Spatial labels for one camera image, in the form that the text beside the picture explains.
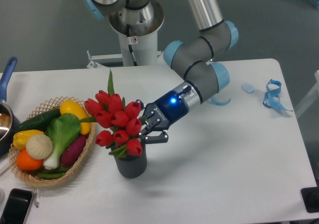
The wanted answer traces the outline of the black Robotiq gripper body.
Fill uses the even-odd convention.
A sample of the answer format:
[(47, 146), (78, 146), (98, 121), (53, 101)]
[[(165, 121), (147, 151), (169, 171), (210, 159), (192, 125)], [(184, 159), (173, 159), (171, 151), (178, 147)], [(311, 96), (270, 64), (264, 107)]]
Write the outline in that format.
[(163, 131), (188, 113), (188, 106), (184, 101), (185, 92), (169, 91), (153, 103), (146, 105), (141, 119), (146, 121), (146, 126), (141, 130), (141, 135), (152, 131)]

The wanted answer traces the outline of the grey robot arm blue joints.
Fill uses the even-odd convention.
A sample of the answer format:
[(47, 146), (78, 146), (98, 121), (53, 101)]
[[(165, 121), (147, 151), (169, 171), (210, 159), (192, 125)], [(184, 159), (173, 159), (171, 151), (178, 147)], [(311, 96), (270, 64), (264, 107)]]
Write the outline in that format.
[[(216, 55), (230, 49), (238, 40), (235, 25), (225, 21), (217, 0), (188, 0), (200, 36), (192, 43), (171, 42), (163, 52), (165, 62), (191, 90), (183, 95), (189, 109), (202, 104), (229, 83), (227, 70), (218, 64), (208, 65)], [(147, 19), (163, 14), (156, 0), (83, 0), (98, 20), (116, 13), (128, 18), (141, 15)]]

